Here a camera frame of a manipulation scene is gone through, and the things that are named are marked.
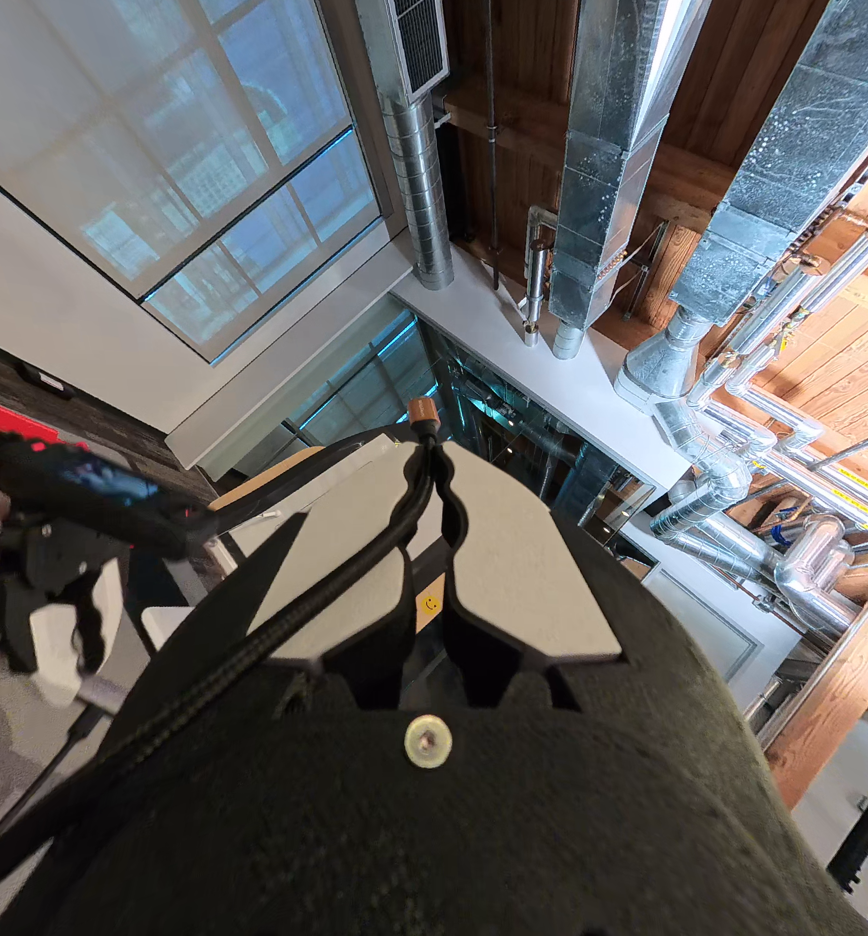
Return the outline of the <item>cluster of silver insulated pipes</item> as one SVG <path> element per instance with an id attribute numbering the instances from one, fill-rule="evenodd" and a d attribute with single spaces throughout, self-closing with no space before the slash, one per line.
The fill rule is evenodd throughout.
<path id="1" fill-rule="evenodd" d="M 860 614 L 836 585 L 853 557 L 847 530 L 868 532 L 868 481 L 841 468 L 837 456 L 815 461 L 809 447 L 825 427 L 754 380 L 796 326 L 868 267 L 868 220 L 847 218 L 862 233 L 836 264 L 802 253 L 790 260 L 788 274 L 752 306 L 691 390 L 651 405 L 694 473 L 651 532 L 715 569 L 765 582 L 802 624 L 831 637 Z M 774 474 L 824 511 L 802 519 L 797 532 L 745 530 L 727 511 L 750 497 L 757 472 Z"/>

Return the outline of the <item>short silver pipe stub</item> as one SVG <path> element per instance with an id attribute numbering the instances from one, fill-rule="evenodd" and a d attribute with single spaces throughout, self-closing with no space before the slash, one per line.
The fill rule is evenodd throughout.
<path id="1" fill-rule="evenodd" d="M 523 313 L 523 340 L 528 347 L 537 345 L 540 337 L 540 315 L 556 234 L 557 215 L 541 206 L 532 205 L 529 208 L 524 254 L 526 292 L 518 305 Z"/>

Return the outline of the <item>glass partition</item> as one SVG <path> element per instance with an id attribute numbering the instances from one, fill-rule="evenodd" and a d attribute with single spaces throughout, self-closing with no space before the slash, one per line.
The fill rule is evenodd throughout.
<path id="1" fill-rule="evenodd" d="M 297 443 L 328 446 L 406 426 L 420 397 L 435 405 L 442 441 L 510 474 L 603 543 L 652 499 L 653 484 L 399 302 L 280 427 Z"/>

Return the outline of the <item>beige cardboard panel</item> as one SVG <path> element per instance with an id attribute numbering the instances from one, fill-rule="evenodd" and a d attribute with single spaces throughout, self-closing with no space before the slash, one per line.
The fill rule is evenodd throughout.
<path id="1" fill-rule="evenodd" d="M 242 498 L 247 497 L 260 488 L 270 484 L 281 475 L 296 467 L 299 463 L 306 461 L 309 457 L 322 452 L 323 449 L 324 446 L 315 446 L 304 448 L 298 452 L 295 452 L 281 462 L 270 466 L 259 474 L 256 474 L 252 478 L 240 484 L 238 487 L 230 490 L 228 493 L 217 497 L 208 505 L 208 508 L 211 511 L 218 511 L 220 509 L 231 506 Z"/>

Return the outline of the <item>wooden support post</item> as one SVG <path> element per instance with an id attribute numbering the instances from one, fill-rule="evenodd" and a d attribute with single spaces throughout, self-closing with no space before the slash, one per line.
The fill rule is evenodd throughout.
<path id="1" fill-rule="evenodd" d="M 761 741 L 788 811 L 868 710 L 868 602 Z"/>

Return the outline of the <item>rectangular metal duct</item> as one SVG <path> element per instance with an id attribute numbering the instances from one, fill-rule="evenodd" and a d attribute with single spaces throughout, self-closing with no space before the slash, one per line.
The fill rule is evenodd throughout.
<path id="1" fill-rule="evenodd" d="M 648 413 L 693 385 L 696 353 L 768 276 L 868 154 L 868 1 L 829 2 L 670 298 L 615 393 Z"/>
<path id="2" fill-rule="evenodd" d="M 615 279 L 709 1 L 580 4 L 549 310 L 576 357 Z"/>

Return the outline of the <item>thin dark ceiling pipe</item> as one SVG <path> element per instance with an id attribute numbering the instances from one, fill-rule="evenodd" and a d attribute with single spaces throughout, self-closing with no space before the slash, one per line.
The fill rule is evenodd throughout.
<path id="1" fill-rule="evenodd" d="M 499 237 L 498 237 L 498 121 L 495 73 L 494 15 L 492 1 L 484 1 L 485 16 L 485 80 L 487 94 L 487 160 L 488 160 L 488 196 L 489 196 L 489 257 L 491 264 L 492 288 L 498 292 L 499 282 Z"/>

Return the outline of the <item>frosted glass door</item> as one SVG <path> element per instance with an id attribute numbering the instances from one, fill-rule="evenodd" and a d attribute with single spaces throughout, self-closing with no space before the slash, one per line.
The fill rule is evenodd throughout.
<path id="1" fill-rule="evenodd" d="M 642 584 L 684 626 L 726 683 L 761 649 L 758 640 L 663 567 L 651 570 Z"/>

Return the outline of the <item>grey usb hub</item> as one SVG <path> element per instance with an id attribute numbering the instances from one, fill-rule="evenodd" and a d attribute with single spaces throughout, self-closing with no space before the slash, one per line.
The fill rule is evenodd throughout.
<path id="1" fill-rule="evenodd" d="M 124 705 L 129 690 L 100 675 L 85 675 L 77 690 L 77 701 L 100 710 L 113 719 Z"/>

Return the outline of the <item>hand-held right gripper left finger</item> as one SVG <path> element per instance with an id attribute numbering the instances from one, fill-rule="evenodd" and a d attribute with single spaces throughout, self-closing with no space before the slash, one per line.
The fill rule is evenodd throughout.
<path id="1" fill-rule="evenodd" d="M 381 533 L 410 498 L 420 463 L 415 442 L 370 442 L 276 506 L 248 521 L 248 559 L 292 532 L 249 631 L 263 625 Z M 377 566 L 268 658 L 282 665 L 404 665 L 416 635 L 415 586 L 405 546 Z"/>

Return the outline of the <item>large gridded window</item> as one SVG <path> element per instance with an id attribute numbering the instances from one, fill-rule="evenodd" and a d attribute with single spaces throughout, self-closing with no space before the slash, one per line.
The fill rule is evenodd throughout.
<path id="1" fill-rule="evenodd" d="M 0 2 L 0 191 L 209 364 L 392 216 L 349 2 Z"/>

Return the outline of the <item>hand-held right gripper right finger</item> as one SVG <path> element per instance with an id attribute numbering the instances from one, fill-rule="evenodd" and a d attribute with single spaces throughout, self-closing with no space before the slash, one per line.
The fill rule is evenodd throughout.
<path id="1" fill-rule="evenodd" d="M 442 455 L 445 610 L 526 665 L 614 662 L 622 648 L 549 508 L 456 443 Z"/>

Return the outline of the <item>round spiral duct with vent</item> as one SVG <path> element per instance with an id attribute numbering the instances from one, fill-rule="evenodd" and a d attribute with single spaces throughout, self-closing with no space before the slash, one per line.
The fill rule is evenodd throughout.
<path id="1" fill-rule="evenodd" d="M 421 284 L 454 280 L 432 91 L 450 74 L 441 1 L 356 1 Z"/>

